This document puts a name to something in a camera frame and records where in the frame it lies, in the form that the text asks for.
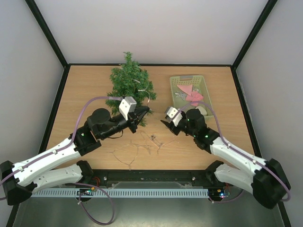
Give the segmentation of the clear led string lights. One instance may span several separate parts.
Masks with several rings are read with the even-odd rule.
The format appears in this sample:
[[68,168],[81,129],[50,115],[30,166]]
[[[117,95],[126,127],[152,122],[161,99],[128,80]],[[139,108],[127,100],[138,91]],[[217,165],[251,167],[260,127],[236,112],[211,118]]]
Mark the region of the clear led string lights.
[[97,169],[180,170],[184,158],[181,138],[175,137],[160,122],[164,111],[172,104],[169,79],[185,71],[185,67],[147,66],[157,98],[148,106],[152,112],[145,117],[136,133],[129,130],[104,141],[104,148],[95,152],[90,160]]

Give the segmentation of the small green christmas tree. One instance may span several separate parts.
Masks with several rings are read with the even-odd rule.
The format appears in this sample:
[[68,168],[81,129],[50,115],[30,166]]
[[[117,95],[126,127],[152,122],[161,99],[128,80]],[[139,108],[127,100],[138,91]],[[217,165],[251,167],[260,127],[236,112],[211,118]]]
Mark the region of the small green christmas tree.
[[110,80],[113,86],[107,96],[131,96],[137,102],[138,107],[156,100],[157,93],[154,92],[148,71],[142,69],[139,62],[133,60],[131,52],[125,52],[124,59],[125,63],[111,69]]

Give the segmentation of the light green plastic basket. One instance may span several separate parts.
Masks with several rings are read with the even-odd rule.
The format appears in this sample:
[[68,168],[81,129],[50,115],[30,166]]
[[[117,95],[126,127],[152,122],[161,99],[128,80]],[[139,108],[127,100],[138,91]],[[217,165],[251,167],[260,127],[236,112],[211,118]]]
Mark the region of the light green plastic basket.
[[211,100],[202,75],[172,76],[169,79],[173,100],[173,107],[183,109],[198,109],[206,120],[213,117],[213,113],[205,105],[211,106]]

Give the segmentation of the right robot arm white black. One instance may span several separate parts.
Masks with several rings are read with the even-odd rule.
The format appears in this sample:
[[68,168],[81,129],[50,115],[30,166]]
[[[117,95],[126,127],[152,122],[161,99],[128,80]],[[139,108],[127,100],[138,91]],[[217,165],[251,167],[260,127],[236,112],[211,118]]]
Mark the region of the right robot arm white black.
[[197,109],[187,112],[168,107],[163,124],[178,135],[180,132],[193,137],[201,150],[218,156],[225,161],[210,165],[206,179],[211,185],[219,182],[232,184],[251,193],[263,207],[272,209],[280,201],[290,199],[290,183],[281,164],[252,155],[230,143],[220,130],[213,130],[205,123],[204,116]]

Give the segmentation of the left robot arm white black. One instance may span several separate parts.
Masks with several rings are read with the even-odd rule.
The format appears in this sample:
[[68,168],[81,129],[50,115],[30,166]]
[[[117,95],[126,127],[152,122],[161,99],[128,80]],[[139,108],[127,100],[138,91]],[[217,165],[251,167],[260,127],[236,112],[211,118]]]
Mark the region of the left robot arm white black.
[[129,128],[136,132],[137,126],[149,112],[149,107],[137,107],[126,117],[121,113],[112,117],[107,109],[99,108],[57,146],[28,160],[0,165],[0,179],[7,204],[17,205],[29,199],[33,193],[66,183],[89,183],[93,170],[87,161],[78,161],[66,168],[59,165],[84,156],[101,146],[101,140]]

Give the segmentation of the silver star ornament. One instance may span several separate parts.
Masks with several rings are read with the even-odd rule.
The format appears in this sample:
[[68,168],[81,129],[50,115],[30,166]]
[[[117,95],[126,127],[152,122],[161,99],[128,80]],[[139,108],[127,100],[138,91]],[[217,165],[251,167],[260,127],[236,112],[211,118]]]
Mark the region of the silver star ornament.
[[187,98],[187,93],[183,92],[183,91],[178,91],[175,93],[176,98],[181,98],[182,100],[186,100]]

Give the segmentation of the pink bow ornament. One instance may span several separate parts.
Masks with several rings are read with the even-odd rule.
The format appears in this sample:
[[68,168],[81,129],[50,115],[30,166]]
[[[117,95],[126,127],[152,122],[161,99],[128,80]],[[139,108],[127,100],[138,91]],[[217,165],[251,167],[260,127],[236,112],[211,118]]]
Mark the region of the pink bow ornament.
[[202,101],[203,98],[199,92],[192,91],[192,94],[187,96],[186,101],[190,102],[192,106],[198,106],[198,101]]

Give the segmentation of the pink paper triangle ornament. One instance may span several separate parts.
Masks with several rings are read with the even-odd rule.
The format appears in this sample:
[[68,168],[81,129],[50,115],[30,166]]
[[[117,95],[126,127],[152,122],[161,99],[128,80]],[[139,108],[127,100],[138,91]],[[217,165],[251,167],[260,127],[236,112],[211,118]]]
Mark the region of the pink paper triangle ornament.
[[183,84],[179,84],[177,85],[177,87],[184,93],[186,93],[187,95],[191,95],[192,94],[192,90],[193,90],[193,85],[183,85]]

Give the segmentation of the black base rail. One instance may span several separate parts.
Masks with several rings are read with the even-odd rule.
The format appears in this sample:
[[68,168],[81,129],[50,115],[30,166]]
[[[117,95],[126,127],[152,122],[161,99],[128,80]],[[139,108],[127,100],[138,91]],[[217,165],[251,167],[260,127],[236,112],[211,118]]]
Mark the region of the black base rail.
[[94,169],[93,175],[80,183],[110,187],[121,182],[177,182],[191,183],[194,187],[221,188],[233,186],[231,183],[222,183],[213,178],[207,170],[105,170]]

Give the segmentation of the black corner frame post left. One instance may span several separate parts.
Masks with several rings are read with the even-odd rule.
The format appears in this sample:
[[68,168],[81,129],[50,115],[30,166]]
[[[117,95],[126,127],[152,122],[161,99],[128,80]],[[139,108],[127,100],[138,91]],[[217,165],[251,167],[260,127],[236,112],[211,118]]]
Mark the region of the black corner frame post left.
[[38,25],[40,26],[42,32],[44,33],[45,37],[47,38],[48,43],[52,47],[55,55],[57,56],[61,65],[66,68],[68,66],[68,62],[66,61],[58,43],[56,42],[46,20],[44,19],[39,7],[37,6],[34,0],[25,0],[27,6],[29,7],[31,13],[33,14],[34,18],[36,19]]

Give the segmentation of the black corner frame post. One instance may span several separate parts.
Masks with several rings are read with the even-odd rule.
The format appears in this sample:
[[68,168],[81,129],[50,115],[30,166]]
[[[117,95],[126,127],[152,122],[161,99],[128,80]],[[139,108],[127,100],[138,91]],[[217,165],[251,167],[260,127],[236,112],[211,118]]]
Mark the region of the black corner frame post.
[[45,37],[47,38],[48,43],[52,47],[55,55],[57,56],[61,65],[66,68],[68,66],[68,62],[66,61],[58,43],[56,42],[46,20],[44,19],[39,7],[37,6],[34,0],[25,0],[27,6],[29,7],[31,13],[33,14],[34,18],[36,19],[38,25],[40,26],[42,32],[44,33]]
[[278,0],[268,0],[259,15],[257,21],[255,22],[253,28],[251,29],[247,39],[245,40],[243,46],[241,47],[236,59],[232,64],[232,69],[236,70],[241,61],[243,60],[244,56],[248,52],[249,48],[251,47],[252,43],[254,42],[255,38],[257,37],[259,31],[263,27],[264,23],[266,22],[267,18],[269,17],[270,13],[272,12],[273,8],[275,7]]

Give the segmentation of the black corner frame post right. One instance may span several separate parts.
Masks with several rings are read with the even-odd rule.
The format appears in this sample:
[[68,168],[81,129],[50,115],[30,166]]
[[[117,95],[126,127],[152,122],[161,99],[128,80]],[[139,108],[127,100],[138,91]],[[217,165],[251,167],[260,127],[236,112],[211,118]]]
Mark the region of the black corner frame post right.
[[236,59],[232,64],[232,69],[236,70],[241,61],[243,60],[244,56],[248,52],[249,48],[251,47],[252,43],[254,42],[255,38],[257,37],[259,31],[263,27],[264,23],[266,22],[267,18],[269,17],[270,13],[272,12],[273,8],[275,7],[278,0],[268,0],[259,15],[257,21],[255,22],[253,28],[251,29],[247,39],[245,40],[243,46],[241,47]]

